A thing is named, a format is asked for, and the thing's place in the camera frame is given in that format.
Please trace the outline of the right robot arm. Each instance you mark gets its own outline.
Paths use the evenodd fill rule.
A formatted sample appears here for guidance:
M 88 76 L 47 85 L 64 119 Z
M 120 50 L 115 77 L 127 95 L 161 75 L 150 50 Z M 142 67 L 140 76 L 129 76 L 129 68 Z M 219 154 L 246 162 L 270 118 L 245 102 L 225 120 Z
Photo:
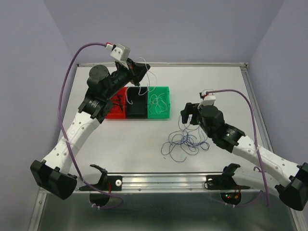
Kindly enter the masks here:
M 221 176 L 227 188 L 234 185 L 254 187 L 276 195 L 288 207 L 302 211 L 308 202 L 308 165 L 288 161 L 260 146 L 242 130 L 225 122 L 223 113 L 213 103 L 186 103 L 180 113 L 182 123 L 198 125 L 222 150 L 239 156 L 260 168 L 258 177 L 238 177 L 240 167 L 230 171 L 225 167 Z

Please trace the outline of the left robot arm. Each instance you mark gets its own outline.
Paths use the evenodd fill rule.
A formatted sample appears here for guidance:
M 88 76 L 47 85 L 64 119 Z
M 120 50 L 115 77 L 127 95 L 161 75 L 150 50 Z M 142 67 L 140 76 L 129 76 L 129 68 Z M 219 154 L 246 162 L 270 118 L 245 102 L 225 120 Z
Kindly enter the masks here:
M 151 68 L 131 59 L 125 65 L 116 62 L 115 66 L 112 73 L 104 65 L 91 68 L 85 98 L 70 127 L 62 130 L 62 138 L 49 154 L 30 166 L 37 185 L 60 199 L 67 199 L 77 187 L 77 177 L 69 174 L 70 167 L 76 163 L 75 157 L 85 141 L 112 109 L 111 98 L 128 83 L 139 86 Z

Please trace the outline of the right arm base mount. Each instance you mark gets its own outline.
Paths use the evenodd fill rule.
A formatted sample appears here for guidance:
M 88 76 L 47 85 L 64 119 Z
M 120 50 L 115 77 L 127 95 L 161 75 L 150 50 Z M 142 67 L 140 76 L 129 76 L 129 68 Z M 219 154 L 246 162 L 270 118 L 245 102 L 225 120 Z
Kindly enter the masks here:
M 203 187 L 207 190 L 220 190 L 220 197 L 224 203 L 233 207 L 243 207 L 240 204 L 242 190 L 250 189 L 249 186 L 237 184 L 232 178 L 235 171 L 240 168 L 239 164 L 229 164 L 218 175 L 207 175 Z

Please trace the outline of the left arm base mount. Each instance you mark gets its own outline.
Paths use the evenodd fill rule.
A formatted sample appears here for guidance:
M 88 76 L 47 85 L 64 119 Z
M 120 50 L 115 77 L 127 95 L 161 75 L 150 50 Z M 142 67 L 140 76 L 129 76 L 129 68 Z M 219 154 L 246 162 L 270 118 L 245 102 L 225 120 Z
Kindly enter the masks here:
M 83 186 L 79 187 L 78 190 L 90 193 L 89 201 L 93 208 L 103 210 L 120 207 L 124 200 L 122 197 L 112 194 L 112 188 L 114 188 L 115 191 L 120 191 L 122 189 L 121 184 L 116 184 L 122 181 L 122 176 L 108 177 L 108 171 L 105 168 L 95 164 L 91 164 L 90 167 L 100 171 L 101 176 L 98 182 L 95 184 L 83 182 Z

